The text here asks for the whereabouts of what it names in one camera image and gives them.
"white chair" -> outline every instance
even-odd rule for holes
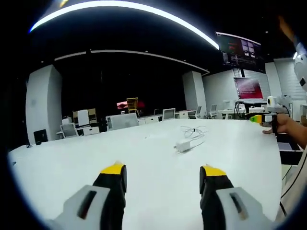
[[[202,106],[197,106],[195,114],[189,115],[190,119],[201,119],[201,107]]]
[[[108,131],[139,125],[136,113],[106,116],[106,122]]]
[[[90,118],[88,116],[87,109],[83,109],[83,110],[78,111],[78,125],[79,126],[90,125]]]
[[[211,119],[215,119],[217,117],[216,108],[217,108],[217,104],[212,104],[211,105],[210,112],[209,112],[209,115],[210,115]]]
[[[78,137],[78,131],[76,130],[75,123],[68,123],[59,126],[64,138]]]
[[[160,109],[155,109],[155,110],[153,111],[153,115],[159,114],[159,112],[160,112]]]
[[[175,108],[173,109],[164,109],[162,113],[162,121],[168,119],[175,119]]]

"white table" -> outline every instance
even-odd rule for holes
[[[206,126],[205,142],[175,153],[180,126]],[[281,159],[274,135],[247,120],[172,119],[92,136],[44,142],[9,153],[22,191],[34,210],[53,219],[63,203],[99,172],[121,161],[127,166],[123,229],[202,229],[199,170],[209,164],[227,172],[274,220],[281,196]]]
[[[241,114],[246,114],[245,108],[239,109]],[[264,107],[255,107],[255,108],[249,108],[249,113],[261,113],[264,112]],[[222,119],[223,115],[225,115],[225,119],[228,119],[229,114],[236,114],[236,110],[234,109],[224,109],[224,110],[218,110],[218,119]]]

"tv screen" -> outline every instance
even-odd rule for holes
[[[127,109],[127,108],[128,108],[127,101],[117,103],[117,109]]]
[[[265,73],[261,44],[240,36],[216,32],[223,65]]]
[[[259,82],[250,78],[234,78],[239,99],[263,99]]]

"white cabinet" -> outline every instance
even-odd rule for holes
[[[145,118],[146,124],[155,123],[155,122],[159,122],[159,118],[157,116]]]
[[[179,112],[179,119],[188,119],[189,115],[187,111],[180,111]]]
[[[145,125],[145,119],[138,119],[140,126]]]

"gray chair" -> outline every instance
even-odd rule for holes
[[[201,107],[202,106],[197,106],[195,114],[189,115],[190,119],[202,119],[201,118]]]
[[[153,111],[153,115],[159,114],[159,112],[160,112],[160,109],[155,109],[155,110]]]
[[[175,119],[175,108],[173,109],[164,109],[162,113],[162,121],[168,119]]]
[[[216,109],[217,109],[217,104],[212,104],[211,108],[210,108],[210,112],[209,112],[211,119],[215,119],[217,117],[217,110]]]
[[[60,129],[64,138],[72,138],[79,136],[78,131],[76,130],[75,123],[60,125]]]
[[[108,131],[139,125],[136,113],[106,116],[106,122]]]

